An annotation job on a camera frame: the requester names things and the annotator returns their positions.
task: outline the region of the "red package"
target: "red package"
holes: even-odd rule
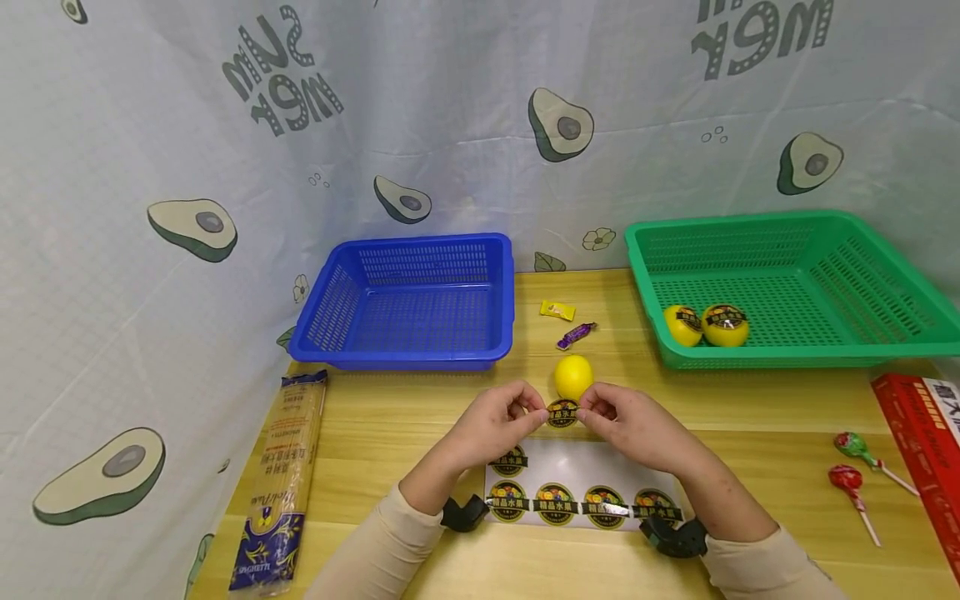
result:
[[[960,583],[960,390],[949,381],[895,373],[873,386]]]

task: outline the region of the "beige sleeve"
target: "beige sleeve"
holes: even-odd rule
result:
[[[843,600],[847,596],[782,527],[753,543],[707,536],[704,565],[727,600]]]
[[[443,534],[443,517],[417,512],[394,485],[333,553],[304,598],[399,598]]]

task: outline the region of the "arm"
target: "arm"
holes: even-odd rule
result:
[[[673,474],[709,535],[710,582],[729,600],[846,596],[780,528],[720,458],[652,398],[595,383],[577,419],[646,467]]]
[[[337,548],[304,597],[399,598],[440,539],[444,504],[464,471],[503,456],[546,418],[543,399],[525,381],[480,394]]]

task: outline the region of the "labeled lemon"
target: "labeled lemon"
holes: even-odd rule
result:
[[[570,354],[557,363],[553,381],[561,398],[580,401],[580,396],[593,385],[593,368],[583,356]]]
[[[697,311],[689,306],[674,304],[663,311],[663,318],[666,320],[666,328],[670,331],[670,335],[677,340],[678,344],[688,348],[700,344],[704,329],[700,325]]]
[[[705,310],[701,326],[708,342],[724,348],[743,346],[750,335],[747,315],[732,304],[714,304]]]

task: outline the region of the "lollipop stick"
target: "lollipop stick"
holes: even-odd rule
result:
[[[896,474],[894,474],[894,472],[893,472],[892,470],[888,469],[888,468],[883,464],[883,461],[877,461],[877,463],[878,463],[878,465],[879,465],[879,467],[880,467],[880,470],[883,471],[883,474],[884,474],[884,475],[886,475],[887,477],[890,477],[891,479],[893,479],[894,481],[896,481],[897,483],[899,483],[900,486],[903,487],[903,488],[904,488],[905,490],[907,490],[908,492],[912,493],[913,495],[917,496],[918,498],[920,497],[920,493],[917,492],[917,489],[916,489],[916,488],[914,488],[913,486],[911,486],[911,485],[908,484],[907,482],[905,482],[905,481],[903,481],[902,479],[900,479]]]
[[[877,548],[882,548],[880,545],[880,538],[876,536],[876,531],[874,531],[874,525],[870,522],[870,518],[867,516],[867,511],[857,511],[860,513],[860,518],[863,519],[863,524],[867,526],[867,532],[870,534],[870,539],[874,541],[874,545]]]

